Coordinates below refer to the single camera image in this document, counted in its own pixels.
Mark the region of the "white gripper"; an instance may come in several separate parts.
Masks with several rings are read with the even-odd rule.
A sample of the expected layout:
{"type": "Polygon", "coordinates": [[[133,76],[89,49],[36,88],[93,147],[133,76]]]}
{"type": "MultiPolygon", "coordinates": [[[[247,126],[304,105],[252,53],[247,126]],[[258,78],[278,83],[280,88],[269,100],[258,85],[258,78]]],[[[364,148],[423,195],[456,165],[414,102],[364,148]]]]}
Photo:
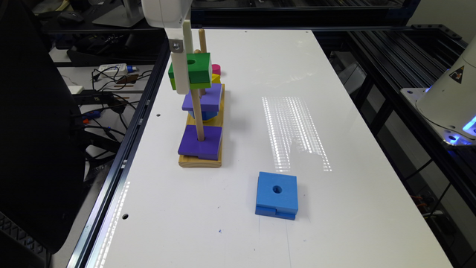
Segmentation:
{"type": "Polygon", "coordinates": [[[187,55],[192,54],[194,49],[191,23],[185,16],[192,0],[142,0],[141,4],[148,25],[166,28],[176,91],[187,95],[190,91],[187,55]]]}

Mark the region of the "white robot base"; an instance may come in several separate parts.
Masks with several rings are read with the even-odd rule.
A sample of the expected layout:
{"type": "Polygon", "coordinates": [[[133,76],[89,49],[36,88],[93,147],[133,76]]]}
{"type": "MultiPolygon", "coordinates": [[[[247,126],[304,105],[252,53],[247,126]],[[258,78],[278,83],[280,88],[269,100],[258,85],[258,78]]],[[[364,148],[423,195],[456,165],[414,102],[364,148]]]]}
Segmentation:
{"type": "Polygon", "coordinates": [[[444,143],[475,145],[475,41],[433,85],[400,93],[444,143]]]}

